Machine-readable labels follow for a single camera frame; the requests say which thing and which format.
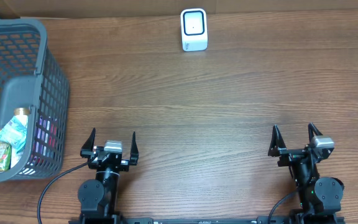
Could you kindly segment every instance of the cardboard box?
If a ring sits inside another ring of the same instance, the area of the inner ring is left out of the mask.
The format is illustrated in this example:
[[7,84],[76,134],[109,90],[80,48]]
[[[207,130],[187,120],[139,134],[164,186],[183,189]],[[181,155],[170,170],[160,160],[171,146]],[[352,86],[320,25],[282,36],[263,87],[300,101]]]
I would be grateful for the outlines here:
[[179,16],[193,7],[207,14],[358,9],[358,0],[0,0],[0,17]]

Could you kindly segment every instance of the white device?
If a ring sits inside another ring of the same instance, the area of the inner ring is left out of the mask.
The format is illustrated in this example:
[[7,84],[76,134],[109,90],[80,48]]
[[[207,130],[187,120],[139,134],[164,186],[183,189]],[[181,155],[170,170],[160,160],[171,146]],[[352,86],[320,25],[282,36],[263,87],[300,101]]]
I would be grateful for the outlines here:
[[181,42],[184,51],[205,50],[208,46],[206,13],[203,9],[186,9],[180,14]]

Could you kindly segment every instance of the bottle cap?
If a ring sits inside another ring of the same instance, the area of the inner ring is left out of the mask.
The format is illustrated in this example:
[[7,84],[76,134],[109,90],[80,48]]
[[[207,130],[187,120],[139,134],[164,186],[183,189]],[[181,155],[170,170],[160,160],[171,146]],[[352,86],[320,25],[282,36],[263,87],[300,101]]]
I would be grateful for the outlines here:
[[29,115],[31,114],[31,111],[28,108],[16,108],[13,111],[13,114],[16,115]]

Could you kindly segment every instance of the wood grain surface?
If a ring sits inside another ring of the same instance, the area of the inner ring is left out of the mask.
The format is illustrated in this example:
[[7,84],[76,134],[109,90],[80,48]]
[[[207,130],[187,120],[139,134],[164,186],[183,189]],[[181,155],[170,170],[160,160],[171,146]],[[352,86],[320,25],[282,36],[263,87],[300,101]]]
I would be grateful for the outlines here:
[[[358,10],[218,14],[204,52],[181,49],[178,16],[43,21],[70,80],[63,170],[80,147],[137,132],[139,165],[121,175],[127,217],[253,218],[295,186],[267,156],[272,126],[289,148],[308,143],[313,121],[336,142],[318,164],[341,179],[342,211],[358,223]],[[78,217],[80,169],[47,192],[44,223]],[[49,180],[0,183],[0,223],[36,223]],[[298,207],[293,198],[277,210]]]

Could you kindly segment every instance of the basket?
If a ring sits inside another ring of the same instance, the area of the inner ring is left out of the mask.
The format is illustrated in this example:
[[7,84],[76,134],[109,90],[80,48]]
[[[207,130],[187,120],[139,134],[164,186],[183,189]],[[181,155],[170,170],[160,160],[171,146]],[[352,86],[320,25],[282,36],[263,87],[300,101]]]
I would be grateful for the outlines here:
[[19,162],[0,182],[42,179],[59,173],[65,143],[69,83],[35,19],[0,20],[0,129],[15,108],[29,108],[26,144]]

